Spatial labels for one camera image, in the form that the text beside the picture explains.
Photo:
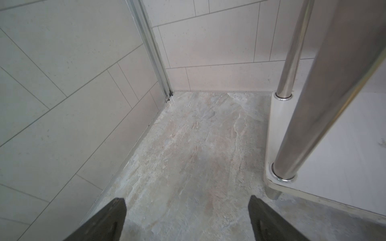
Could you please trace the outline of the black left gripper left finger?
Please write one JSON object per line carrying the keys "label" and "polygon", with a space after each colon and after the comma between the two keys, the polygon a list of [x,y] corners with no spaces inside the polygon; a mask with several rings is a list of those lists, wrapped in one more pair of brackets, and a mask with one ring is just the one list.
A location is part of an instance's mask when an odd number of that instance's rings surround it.
{"label": "black left gripper left finger", "polygon": [[127,208],[123,198],[115,198],[91,217],[65,241],[118,241]]}

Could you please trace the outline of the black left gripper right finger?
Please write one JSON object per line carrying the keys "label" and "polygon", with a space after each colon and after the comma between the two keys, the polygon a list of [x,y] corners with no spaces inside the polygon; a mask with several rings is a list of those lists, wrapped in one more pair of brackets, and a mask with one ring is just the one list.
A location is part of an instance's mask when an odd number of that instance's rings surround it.
{"label": "black left gripper right finger", "polygon": [[249,217],[257,241],[307,241],[301,232],[255,195],[248,203]]}

